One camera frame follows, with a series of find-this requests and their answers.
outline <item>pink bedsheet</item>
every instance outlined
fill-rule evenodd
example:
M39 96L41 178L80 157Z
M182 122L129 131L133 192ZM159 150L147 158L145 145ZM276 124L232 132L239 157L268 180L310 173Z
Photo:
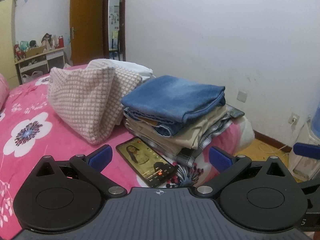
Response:
M118 144L133 137L125 127L116 126L105 143L90 145L50 107L46 97L47 82L48 76L44 76L12 90L0 114L0 236L4 239L11 239L21 230L12 202L28 174L44 155L52 155L55 160L68 160L75 154L87 155L101 145L109 144L113 148L113 159L102 174L128 191L132 187L146 186L115 150ZM193 169L179 166L180 172L169 183L183 186L186 180L191 179L199 186L211 179L217 171L209 164L209 148L215 145L234 154L239 139L240 128L232 124L212 140L196 159Z

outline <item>phone screen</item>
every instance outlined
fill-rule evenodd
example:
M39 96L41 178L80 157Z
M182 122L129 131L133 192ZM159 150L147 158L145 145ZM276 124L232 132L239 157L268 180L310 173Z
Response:
M116 149L148 185L154 186L174 172L174 167L169 162L138 137L118 145Z

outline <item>chair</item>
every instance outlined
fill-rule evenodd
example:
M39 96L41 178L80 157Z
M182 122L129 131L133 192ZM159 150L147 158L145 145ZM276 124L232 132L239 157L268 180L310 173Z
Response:
M117 48L113 48L113 41L114 39L117 39ZM120 47L119 47L120 41L119 41L119 31L112 31L112 42L111 42L111 49L109 49L109 52L112 53L112 58L115 59L115 52L118 53L118 59L120 60Z

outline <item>blue water jug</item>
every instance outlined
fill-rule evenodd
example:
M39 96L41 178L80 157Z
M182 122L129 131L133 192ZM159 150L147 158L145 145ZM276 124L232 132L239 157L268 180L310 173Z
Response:
M311 120L311 130L318 138L320 138L320 103L315 116Z

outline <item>folded clothes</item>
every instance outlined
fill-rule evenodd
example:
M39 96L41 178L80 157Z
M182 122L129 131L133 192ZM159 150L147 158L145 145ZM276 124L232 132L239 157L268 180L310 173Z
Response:
M223 86L198 84L182 78L162 76L149 80L122 98L125 114L135 121L156 121L153 129L172 137L217 106L224 106Z
M218 106L206 115L198 118L194 123L180 130L175 136L165 138L159 136L153 128L143 122L127 119L130 127L136 131L140 131L145 136L151 138L160 145L166 145L171 149L172 154L180 152L181 148L197 149L198 143L202 135L218 120L220 120L227 113L226 106Z
M151 138L148 138L147 136L141 134L139 131L133 130L132 127L130 127L128 120L124 121L124 125L130 133L141 138L144 142L150 145L154 150L164 154L170 159L176 161L177 163L187 167L192 167L195 162L195 159L211 143L212 139L222 134L231 124L232 124L232 120L230 118L230 115L225 114L225 116L222 119L220 119L218 122L213 124L204 133L204 135L202 135L198 144L198 149L193 150L188 148L182 148L181 151L178 152L178 154L173 154L170 148L167 147L167 144L162 145L155 142Z

